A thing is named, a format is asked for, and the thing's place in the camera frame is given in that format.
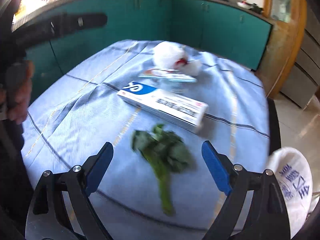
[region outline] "human hand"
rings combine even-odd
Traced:
[[[7,117],[11,121],[15,121],[17,124],[21,124],[28,114],[28,106],[31,98],[32,82],[31,78],[34,73],[34,65],[31,61],[27,61],[26,68],[26,79],[22,85],[18,88],[14,101],[17,103],[12,109],[7,112]],[[6,100],[6,91],[0,89],[0,104],[4,103]]]

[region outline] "teal cabinet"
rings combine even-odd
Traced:
[[[203,33],[203,21],[203,0],[172,0],[170,41],[199,49]]]
[[[170,37],[171,0],[76,0],[54,9],[54,13],[61,12],[104,12],[108,16],[103,28],[83,30],[52,41],[64,73],[114,42]]]
[[[271,25],[242,10],[207,2],[201,49],[256,70]]]
[[[237,8],[206,0],[74,0],[33,19],[60,13],[104,12],[107,25],[31,48],[33,100],[76,65],[125,39],[175,41],[256,70],[271,24]]]
[[[63,74],[58,67],[49,42],[30,48],[26,53],[26,59],[32,60],[36,70],[32,78],[32,103]]]
[[[230,59],[257,70],[268,42],[271,24],[240,10],[235,14],[238,24],[234,38],[238,42],[232,50]]]
[[[212,52],[256,70],[271,24],[206,0],[173,0],[171,41]]]
[[[136,12],[133,10],[133,0],[76,0],[54,9],[56,14],[64,12],[104,12],[108,16],[107,25],[102,28],[82,30],[52,41],[64,73],[114,42],[132,38],[134,33]]]
[[[239,23],[235,10],[219,3],[205,3],[201,49],[233,59],[233,50],[241,43],[235,37]]]

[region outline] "blue logo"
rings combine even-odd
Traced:
[[[130,82],[122,90],[128,91],[128,92],[136,94],[136,95],[145,95],[145,94],[148,94],[148,93],[156,90],[156,88],[150,87],[145,84],[138,83],[138,82]]]

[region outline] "leafy green vegetable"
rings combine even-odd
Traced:
[[[173,131],[164,131],[164,124],[152,128],[152,134],[147,131],[134,131],[131,148],[139,151],[149,162],[153,173],[158,179],[162,210],[166,215],[173,215],[174,209],[170,197],[170,171],[181,172],[191,162],[191,155],[181,137]]]

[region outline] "tiled floor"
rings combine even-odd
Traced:
[[[311,169],[313,192],[320,192],[319,101],[313,97],[308,106],[301,109],[284,95],[278,94],[275,98],[275,104],[282,147],[296,148],[305,156]]]

